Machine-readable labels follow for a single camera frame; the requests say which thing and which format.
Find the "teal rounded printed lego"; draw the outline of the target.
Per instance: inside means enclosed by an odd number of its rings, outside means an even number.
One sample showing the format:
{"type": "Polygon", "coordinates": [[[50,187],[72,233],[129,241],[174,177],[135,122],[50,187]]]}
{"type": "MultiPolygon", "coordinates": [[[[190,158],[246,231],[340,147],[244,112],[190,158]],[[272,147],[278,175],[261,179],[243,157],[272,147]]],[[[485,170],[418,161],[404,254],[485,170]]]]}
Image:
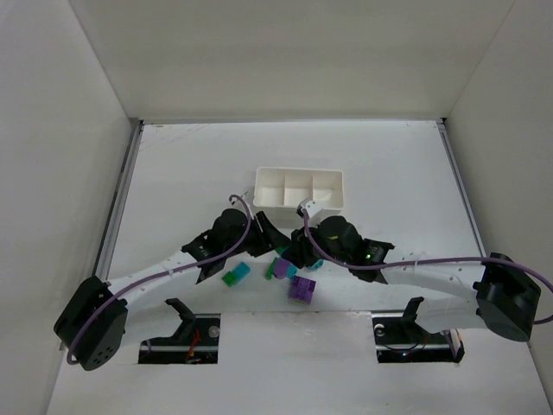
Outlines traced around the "teal rounded printed lego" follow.
{"type": "Polygon", "coordinates": [[[320,268],[322,268],[323,265],[324,265],[324,260],[323,259],[318,259],[314,264],[308,266],[307,270],[310,271],[310,272],[317,271],[320,268]]]}

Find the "purple square lego brick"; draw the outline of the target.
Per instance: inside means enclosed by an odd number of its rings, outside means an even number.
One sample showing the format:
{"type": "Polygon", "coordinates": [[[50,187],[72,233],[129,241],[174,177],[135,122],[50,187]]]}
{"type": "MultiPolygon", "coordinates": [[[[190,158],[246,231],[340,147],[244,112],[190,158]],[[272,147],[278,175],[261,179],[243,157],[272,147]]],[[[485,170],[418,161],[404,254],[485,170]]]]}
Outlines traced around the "purple square lego brick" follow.
{"type": "Polygon", "coordinates": [[[315,286],[316,282],[312,279],[294,276],[289,286],[288,299],[310,305],[315,286]]]}

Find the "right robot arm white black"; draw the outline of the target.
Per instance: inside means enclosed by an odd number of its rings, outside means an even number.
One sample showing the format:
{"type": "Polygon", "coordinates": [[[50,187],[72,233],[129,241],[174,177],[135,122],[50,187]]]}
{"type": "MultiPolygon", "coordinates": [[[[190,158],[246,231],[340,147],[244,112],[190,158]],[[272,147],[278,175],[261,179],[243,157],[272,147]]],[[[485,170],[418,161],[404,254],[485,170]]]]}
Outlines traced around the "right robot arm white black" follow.
{"type": "Polygon", "coordinates": [[[283,257],[299,269],[327,260],[367,283],[441,292],[435,300],[414,297],[404,310],[404,320],[429,334],[489,329],[507,340],[527,342],[541,296],[530,273],[506,256],[426,259],[362,237],[342,216],[295,230],[283,257]]]}

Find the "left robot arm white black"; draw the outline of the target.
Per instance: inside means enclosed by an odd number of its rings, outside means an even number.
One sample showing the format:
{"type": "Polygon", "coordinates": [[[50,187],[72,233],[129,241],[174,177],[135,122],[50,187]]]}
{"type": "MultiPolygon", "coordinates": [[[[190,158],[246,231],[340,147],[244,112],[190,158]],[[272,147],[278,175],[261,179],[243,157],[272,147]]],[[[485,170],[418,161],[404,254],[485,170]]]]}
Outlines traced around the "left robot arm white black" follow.
{"type": "Polygon", "coordinates": [[[158,264],[111,281],[90,276],[54,324],[68,364],[93,371],[123,345],[187,330],[194,314],[179,299],[179,288],[206,281],[233,256],[257,258],[289,243],[265,213],[228,208],[210,229],[158,264]]]}

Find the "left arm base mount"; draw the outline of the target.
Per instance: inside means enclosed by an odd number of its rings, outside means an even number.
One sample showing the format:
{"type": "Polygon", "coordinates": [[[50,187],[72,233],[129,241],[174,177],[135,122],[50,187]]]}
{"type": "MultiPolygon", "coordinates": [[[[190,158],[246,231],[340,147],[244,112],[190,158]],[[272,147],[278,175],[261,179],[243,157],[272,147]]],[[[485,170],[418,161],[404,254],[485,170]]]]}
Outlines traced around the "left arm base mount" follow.
{"type": "Polygon", "coordinates": [[[178,299],[168,299],[181,324],[172,335],[141,343],[141,365],[213,365],[218,363],[221,314],[194,314],[178,299]]]}

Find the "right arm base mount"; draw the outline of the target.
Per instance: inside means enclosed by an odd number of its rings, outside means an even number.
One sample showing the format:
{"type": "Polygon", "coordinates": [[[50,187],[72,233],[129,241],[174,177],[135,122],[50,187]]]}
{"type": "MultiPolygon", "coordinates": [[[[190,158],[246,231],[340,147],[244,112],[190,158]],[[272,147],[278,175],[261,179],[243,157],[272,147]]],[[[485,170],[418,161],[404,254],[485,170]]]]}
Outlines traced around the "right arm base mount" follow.
{"type": "Polygon", "coordinates": [[[458,364],[465,348],[457,330],[430,334],[415,322],[422,297],[412,298],[404,311],[372,314],[378,363],[407,364],[444,362],[458,364]]]}

